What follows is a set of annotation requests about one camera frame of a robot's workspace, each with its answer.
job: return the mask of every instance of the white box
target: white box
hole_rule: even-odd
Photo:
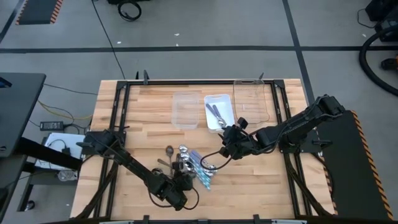
[[[216,105],[221,117],[225,120],[227,126],[232,126],[235,123],[234,112],[232,109],[231,98],[228,94],[220,95],[209,95],[205,96],[205,111],[207,127],[209,132],[217,133],[222,132],[220,124],[218,124],[217,118],[211,113],[211,111],[206,107],[206,104],[210,106]]]

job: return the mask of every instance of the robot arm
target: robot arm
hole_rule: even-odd
[[[112,159],[117,165],[122,165],[141,180],[147,186],[149,193],[155,195],[159,200],[166,200],[176,211],[184,208],[187,197],[184,190],[193,188],[192,176],[176,170],[173,178],[167,177],[162,172],[149,170],[143,166],[121,144],[121,138],[109,130],[104,130],[100,138],[88,133],[82,147],[92,147],[102,157]]]
[[[239,125],[225,128],[224,135],[221,136],[224,147],[220,149],[220,154],[236,160],[250,154],[270,153],[278,143],[297,147],[305,140],[309,131],[324,121],[336,119],[344,110],[334,96],[320,96],[304,111],[283,123],[258,129],[251,134],[244,131],[247,121],[239,118]]]

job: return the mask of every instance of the concrete floor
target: concrete floor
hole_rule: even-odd
[[[356,11],[370,0],[289,0],[293,22],[301,46],[361,46],[374,33],[357,24]],[[19,0],[0,1],[0,30]],[[183,46],[294,46],[280,0],[152,0],[141,2],[142,17],[126,22],[116,7],[105,0],[95,2],[99,15],[115,47]],[[108,48],[90,0],[64,0],[53,25],[11,24],[0,50]],[[384,45],[375,41],[373,45]],[[368,53],[369,64],[391,85],[398,86],[396,72],[383,72],[378,63],[396,52]],[[146,69],[151,78],[301,78],[299,61],[293,50],[209,50],[116,53],[126,78]],[[348,109],[355,110],[379,170],[383,187],[395,215],[398,214],[396,170],[398,146],[395,110],[398,98],[370,82],[358,63],[356,51],[303,52],[312,90],[317,95],[335,95]],[[113,53],[34,53],[0,54],[0,72],[45,73],[46,83],[78,91],[96,92],[100,80],[121,79]],[[92,114],[94,96],[78,95],[44,87],[44,103],[65,108],[74,116]],[[36,106],[31,120],[60,120]],[[78,122],[86,125],[87,121]],[[40,142],[48,133],[31,124],[24,136]],[[17,213],[24,181],[17,186],[3,223],[43,223],[69,217],[75,187],[36,186],[31,199],[37,208]]]

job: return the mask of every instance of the wooden tabletop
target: wooden tabletop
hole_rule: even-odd
[[[92,131],[109,128],[116,82],[101,82],[91,125]],[[285,85],[290,110],[292,115],[295,115],[307,106],[303,88],[299,79],[285,79]],[[176,91],[195,91],[200,95],[199,124],[194,130],[179,130],[171,123],[172,98]],[[209,133],[203,105],[206,95],[216,94],[229,94],[233,99],[233,86],[132,86],[126,116],[126,126],[130,126],[126,130],[126,149],[148,169],[160,167],[165,172],[168,169],[158,164],[157,159],[168,161],[165,155],[167,145],[178,150],[178,146],[184,144],[201,155],[219,150],[222,146],[221,140],[217,134]],[[264,96],[269,120],[252,126],[252,129],[277,124],[271,89],[267,85],[264,87]],[[280,91],[278,96],[282,105]],[[323,166],[308,154],[302,154],[301,159],[307,187],[323,207],[333,213]],[[83,164],[71,217],[78,215],[96,192],[102,160],[99,156],[94,156]],[[225,161],[226,158],[219,155],[208,158],[208,162],[216,166]],[[205,189],[198,180],[194,181],[194,185],[200,194],[200,202],[196,209],[176,212],[173,208],[159,208],[149,200],[142,180],[120,167],[111,218],[142,220],[144,215],[150,215],[151,220],[252,219],[254,214],[259,214],[260,218],[294,217],[283,155],[278,150],[271,154],[246,156],[231,161],[212,178],[211,191]],[[191,207],[195,204],[197,196],[194,191],[185,194],[188,197],[187,207]],[[300,211],[303,213],[299,190],[298,200]],[[102,215],[106,207],[105,201],[101,208]]]

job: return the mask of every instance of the clear plastic container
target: clear plastic container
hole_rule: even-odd
[[[269,120],[262,80],[235,80],[233,100],[236,119],[242,117],[249,124]]]
[[[198,126],[199,93],[177,91],[173,94],[172,124],[179,129]]]

